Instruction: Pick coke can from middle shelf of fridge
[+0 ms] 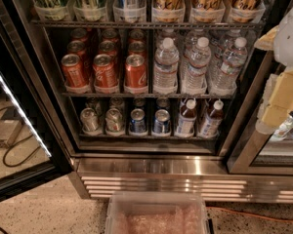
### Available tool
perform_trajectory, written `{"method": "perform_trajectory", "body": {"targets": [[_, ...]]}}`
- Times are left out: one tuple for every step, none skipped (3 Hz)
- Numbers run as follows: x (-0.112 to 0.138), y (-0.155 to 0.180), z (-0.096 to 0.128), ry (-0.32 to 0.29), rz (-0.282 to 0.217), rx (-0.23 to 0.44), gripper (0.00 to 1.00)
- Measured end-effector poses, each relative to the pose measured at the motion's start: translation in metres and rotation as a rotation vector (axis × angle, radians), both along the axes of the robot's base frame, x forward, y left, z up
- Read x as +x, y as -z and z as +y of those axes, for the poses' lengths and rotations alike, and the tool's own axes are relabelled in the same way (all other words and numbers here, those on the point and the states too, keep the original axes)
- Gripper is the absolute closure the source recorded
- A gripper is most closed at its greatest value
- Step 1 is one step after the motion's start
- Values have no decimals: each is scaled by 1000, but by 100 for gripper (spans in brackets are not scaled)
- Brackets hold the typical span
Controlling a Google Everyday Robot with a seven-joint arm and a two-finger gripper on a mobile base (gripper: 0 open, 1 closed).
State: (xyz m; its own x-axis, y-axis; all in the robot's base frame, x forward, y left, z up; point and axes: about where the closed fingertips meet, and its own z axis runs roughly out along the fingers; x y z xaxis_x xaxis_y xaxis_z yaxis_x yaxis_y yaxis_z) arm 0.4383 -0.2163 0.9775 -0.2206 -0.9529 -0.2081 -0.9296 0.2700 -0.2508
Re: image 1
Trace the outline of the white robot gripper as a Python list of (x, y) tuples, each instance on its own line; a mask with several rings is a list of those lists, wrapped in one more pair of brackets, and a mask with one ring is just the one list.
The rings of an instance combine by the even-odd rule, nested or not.
[(293, 111), (293, 7), (268, 33), (256, 40), (254, 47), (274, 51), (274, 59), (285, 65), (279, 75), (271, 74), (262, 96), (256, 131), (271, 135)]

